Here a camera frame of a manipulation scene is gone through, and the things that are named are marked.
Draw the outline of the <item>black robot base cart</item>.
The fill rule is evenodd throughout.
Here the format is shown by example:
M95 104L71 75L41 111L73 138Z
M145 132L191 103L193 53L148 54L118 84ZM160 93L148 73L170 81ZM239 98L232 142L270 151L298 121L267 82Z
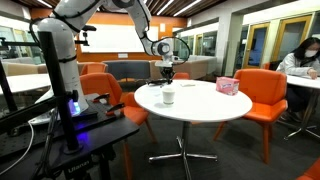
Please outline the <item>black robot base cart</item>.
M102 180L111 180L109 161L115 158L113 145L137 133L139 126L126 117L107 116L109 106L88 102L89 110L96 112L96 117L74 122L78 149L72 152L67 146L67 136L62 125L55 131L52 148L49 153L49 169L52 172L63 171L66 178L76 177L92 168L100 166ZM31 148L25 158L12 169L0 176L0 180L29 180L40 164L44 144ZM1 159L1 171L9 167L21 155L15 151Z

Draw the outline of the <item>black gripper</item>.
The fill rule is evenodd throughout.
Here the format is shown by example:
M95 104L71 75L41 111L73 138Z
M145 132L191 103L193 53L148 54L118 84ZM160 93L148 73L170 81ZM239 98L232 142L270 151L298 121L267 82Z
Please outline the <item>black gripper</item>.
M163 78L164 83L166 83L167 79L169 79L168 83L171 84L173 82L172 77L174 76L174 74L175 74L175 72L172 67L162 67L161 68L161 75L164 77Z

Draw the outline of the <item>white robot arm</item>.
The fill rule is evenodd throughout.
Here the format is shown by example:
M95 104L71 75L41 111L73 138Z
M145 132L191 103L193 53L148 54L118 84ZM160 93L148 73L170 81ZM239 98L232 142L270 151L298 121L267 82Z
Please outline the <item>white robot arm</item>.
M73 117L79 116L89 108L80 85L74 37L84 29L88 20L101 6L111 11L123 9L129 14L144 52L162 57L157 64L158 67L168 69L175 65L175 44L181 45L185 50L179 58L186 61L190 56L189 46L180 38L164 37L153 41L148 37L151 14L143 0L61 0L52 13L39 20L36 25L39 33L50 32L53 36L54 52L60 66L64 89L77 92L78 99L68 101L68 108Z

